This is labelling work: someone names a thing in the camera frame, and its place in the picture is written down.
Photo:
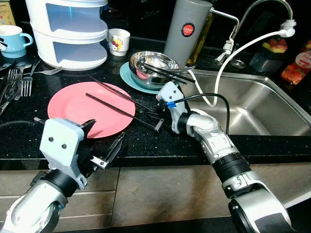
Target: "black chopstick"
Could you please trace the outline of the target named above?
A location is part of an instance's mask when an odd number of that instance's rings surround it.
[[[155,66],[150,65],[150,64],[148,64],[148,63],[143,63],[143,65],[144,65],[144,66],[151,67],[151,68],[153,68],[153,69],[158,69],[158,70],[160,70],[160,71],[162,71],[162,72],[164,72],[164,73],[167,73],[167,74],[176,76],[176,77],[178,77],[178,78],[180,78],[180,79],[184,79],[184,80],[187,80],[187,81],[189,81],[189,82],[195,83],[195,80],[193,80],[193,79],[191,79],[191,78],[188,78],[188,77],[185,77],[185,76],[183,76],[183,75],[176,74],[176,73],[174,73],[174,72],[171,72],[171,71],[168,71],[168,70],[165,70],[165,69],[161,69],[161,68],[155,67]]]
[[[145,121],[143,121],[143,120],[133,116],[132,114],[129,114],[129,113],[121,110],[120,108],[117,108],[117,107],[115,107],[115,106],[113,106],[113,105],[111,105],[111,104],[109,104],[109,103],[107,103],[107,102],[105,102],[105,101],[103,101],[103,100],[101,100],[101,99],[99,99],[99,98],[89,94],[89,93],[86,93],[86,96],[92,98],[93,100],[98,101],[99,103],[102,103],[102,104],[106,105],[107,107],[109,107],[109,108],[111,108],[111,109],[113,109],[113,110],[115,110],[115,111],[117,111],[117,112],[119,112],[119,113],[121,113],[123,115],[126,115],[127,117],[131,117],[131,118],[133,118],[135,120],[138,120],[139,122],[147,125],[148,127],[152,128],[152,129],[155,128],[153,125],[151,125],[151,124],[149,124],[149,123],[147,123],[147,122],[145,122]]]
[[[157,70],[151,69],[151,68],[149,68],[149,67],[145,67],[145,69],[148,70],[148,71],[151,71],[151,72],[153,72],[153,73],[157,73],[157,74],[160,74],[160,75],[162,75],[162,76],[165,76],[165,77],[167,77],[168,79],[173,79],[173,80],[176,80],[176,81],[178,81],[178,82],[180,82],[180,83],[187,84],[185,81],[182,81],[182,80],[180,80],[180,79],[178,79],[178,78],[175,78],[175,77],[173,77],[173,76],[171,76],[171,75],[169,75],[169,74],[167,74],[167,73],[164,73],[164,72],[161,72],[161,71],[157,71]]]
[[[142,105],[141,103],[138,103],[136,100],[132,99],[131,97],[128,97],[127,95],[125,95],[125,94],[123,94],[122,92],[120,92],[120,91],[114,89],[113,87],[111,87],[111,86],[109,86],[109,85],[107,85],[107,84],[105,84],[105,83],[102,83],[102,82],[99,81],[98,79],[95,79],[95,78],[93,78],[92,76],[90,76],[90,78],[93,79],[94,81],[98,82],[98,83],[101,84],[102,86],[104,86],[104,87],[106,87],[106,88],[108,88],[108,89],[110,89],[110,90],[112,90],[112,91],[118,93],[120,96],[124,97],[125,99],[127,99],[127,100],[129,100],[129,101],[131,101],[131,102],[133,102],[133,103],[139,105],[140,107],[142,107],[142,108],[148,110],[149,112],[152,112],[152,113],[154,112],[154,110],[152,110],[152,109],[150,109],[150,108],[148,108],[148,107]]]

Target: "red logo label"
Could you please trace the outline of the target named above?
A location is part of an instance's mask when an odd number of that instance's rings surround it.
[[[192,23],[186,23],[181,30],[183,36],[188,37],[194,33],[194,25]]]

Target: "metal pipe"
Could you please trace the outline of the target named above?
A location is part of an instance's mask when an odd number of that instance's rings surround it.
[[[239,27],[237,27],[237,29],[234,31],[234,33],[233,33],[233,35],[231,37],[232,39],[234,39],[236,37],[236,35],[238,34],[238,31],[240,30],[240,28],[241,28],[242,24],[244,23],[248,13],[253,9],[253,7],[257,6],[258,4],[260,4],[260,3],[264,2],[264,1],[278,1],[278,2],[282,3],[286,7],[286,9],[288,11],[289,19],[293,19],[293,10],[292,10],[291,6],[288,4],[288,2],[286,2],[286,0],[257,0],[256,2],[254,2],[253,4],[251,4],[247,8],[247,10],[244,13],[243,18],[242,18],[242,20],[240,22]]]
[[[229,15],[227,13],[224,13],[224,12],[221,12],[221,11],[217,11],[215,10],[214,8],[212,8],[210,10],[211,13],[214,13],[214,14],[217,14],[217,15],[220,15],[220,16],[224,16],[226,18],[230,18],[230,19],[233,19],[234,21],[236,21],[236,27],[235,27],[235,30],[233,32],[233,35],[234,34],[237,34],[238,33],[238,30],[240,29],[240,21],[237,17],[235,16],[232,16],[232,15]]]

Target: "cartoon cup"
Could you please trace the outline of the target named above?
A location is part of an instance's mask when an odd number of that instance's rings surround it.
[[[130,43],[130,33],[123,29],[113,28],[108,30],[108,41],[111,54],[124,56]]]
[[[14,25],[0,26],[0,51],[4,57],[18,58],[26,55],[26,46],[33,43],[33,38]]]

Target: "glass bottle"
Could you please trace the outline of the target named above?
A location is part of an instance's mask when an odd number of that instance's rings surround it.
[[[295,59],[283,70],[281,77],[290,84],[298,84],[311,70],[311,40],[309,40]]]
[[[190,58],[187,61],[188,65],[194,65],[196,63],[196,61],[198,60],[198,56],[201,52],[201,49],[204,45],[205,39],[206,39],[206,35],[209,31],[210,25],[212,24],[212,21],[214,19],[214,14],[210,13],[206,19],[205,25],[200,33],[200,36],[198,38],[198,41],[195,45],[195,47],[193,48]]]

